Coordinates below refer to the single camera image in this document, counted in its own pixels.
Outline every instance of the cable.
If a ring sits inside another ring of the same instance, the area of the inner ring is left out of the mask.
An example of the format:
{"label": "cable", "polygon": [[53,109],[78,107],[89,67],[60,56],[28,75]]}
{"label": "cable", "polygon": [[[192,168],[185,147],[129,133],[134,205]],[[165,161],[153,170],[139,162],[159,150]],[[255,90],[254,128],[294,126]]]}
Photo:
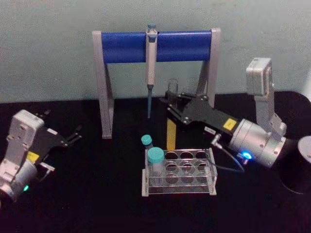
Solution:
{"label": "cable", "polygon": [[48,174],[49,174],[49,171],[45,173],[45,175],[39,180],[39,182],[42,182],[48,176]]}
{"label": "cable", "polygon": [[236,158],[234,158],[233,155],[229,151],[227,151],[224,148],[218,148],[218,149],[222,150],[226,155],[228,155],[231,159],[233,159],[233,161],[239,166],[240,169],[234,169],[234,168],[229,168],[229,167],[217,165],[217,164],[213,163],[210,160],[210,158],[207,156],[207,160],[210,164],[212,164],[213,166],[215,166],[219,169],[223,169],[223,170],[227,170],[227,171],[233,171],[233,172],[238,172],[238,173],[244,173],[245,172],[245,170],[244,170],[243,166],[240,164],[240,162]]}

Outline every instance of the robotic arm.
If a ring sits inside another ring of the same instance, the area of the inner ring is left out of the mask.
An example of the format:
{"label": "robotic arm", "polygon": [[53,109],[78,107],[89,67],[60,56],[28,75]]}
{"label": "robotic arm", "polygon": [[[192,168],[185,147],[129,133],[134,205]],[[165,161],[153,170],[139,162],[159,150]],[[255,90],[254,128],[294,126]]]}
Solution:
{"label": "robotic arm", "polygon": [[39,167],[46,170],[43,178],[54,171],[54,167],[43,162],[52,148],[67,148],[81,138],[78,134],[80,128],[64,138],[44,127],[41,118],[26,110],[13,116],[7,136],[7,151],[0,164],[0,200],[17,201],[24,188],[37,176]]}
{"label": "robotic arm", "polygon": [[236,119],[212,108],[206,95],[182,93],[180,100],[189,102],[178,109],[169,104],[169,118],[182,125],[199,122],[202,130],[214,135],[211,144],[227,145],[245,160],[253,159],[276,170],[291,191],[304,193],[311,189],[311,136],[298,141],[283,135],[286,125],[274,112],[271,59],[255,58],[246,70],[248,93],[255,96],[257,122]]}

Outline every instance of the test tube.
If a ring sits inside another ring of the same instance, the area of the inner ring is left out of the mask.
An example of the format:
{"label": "test tube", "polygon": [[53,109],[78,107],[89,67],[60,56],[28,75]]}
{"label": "test tube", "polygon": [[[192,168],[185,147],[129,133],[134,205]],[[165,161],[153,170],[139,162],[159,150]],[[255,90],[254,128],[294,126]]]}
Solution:
{"label": "test tube", "polygon": [[169,104],[176,105],[177,104],[177,94],[178,94],[178,80],[170,79],[168,85],[167,98]]}
{"label": "test tube", "polygon": [[148,150],[148,167],[151,168],[151,184],[161,186],[163,183],[164,170],[164,151],[159,147],[153,147]]}
{"label": "test tube", "polygon": [[145,134],[143,137],[141,137],[141,142],[142,144],[145,146],[145,148],[147,150],[149,150],[150,148],[154,147],[152,145],[152,138],[149,134]]}
{"label": "test tube", "polygon": [[[170,79],[167,91],[167,99],[169,104],[177,107],[177,94],[178,94],[178,80]],[[174,150],[176,147],[176,124],[167,119],[167,134],[166,134],[166,148]]]}

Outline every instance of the blue cap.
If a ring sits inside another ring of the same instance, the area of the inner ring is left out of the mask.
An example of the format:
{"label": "blue cap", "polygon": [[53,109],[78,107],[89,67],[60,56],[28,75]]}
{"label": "blue cap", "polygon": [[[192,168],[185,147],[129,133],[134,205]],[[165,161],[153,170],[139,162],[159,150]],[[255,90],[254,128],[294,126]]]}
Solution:
{"label": "blue cap", "polygon": [[156,24],[155,23],[148,23],[148,28],[154,29],[154,28],[156,28]]}
{"label": "blue cap", "polygon": [[141,142],[143,143],[144,146],[147,146],[152,143],[152,138],[149,134],[146,134],[143,137],[141,137]]}
{"label": "blue cap", "polygon": [[148,161],[152,164],[161,163],[164,160],[164,151],[159,147],[152,147],[148,150]]}

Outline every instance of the test tube rack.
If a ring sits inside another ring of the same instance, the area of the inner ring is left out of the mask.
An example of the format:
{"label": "test tube rack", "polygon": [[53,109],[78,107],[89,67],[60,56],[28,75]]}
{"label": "test tube rack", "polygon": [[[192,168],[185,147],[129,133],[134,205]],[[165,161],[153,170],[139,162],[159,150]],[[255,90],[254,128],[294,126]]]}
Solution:
{"label": "test tube rack", "polygon": [[217,169],[212,149],[164,150],[164,169],[155,176],[148,166],[145,150],[145,169],[142,170],[143,197],[150,194],[209,193],[216,195]]}

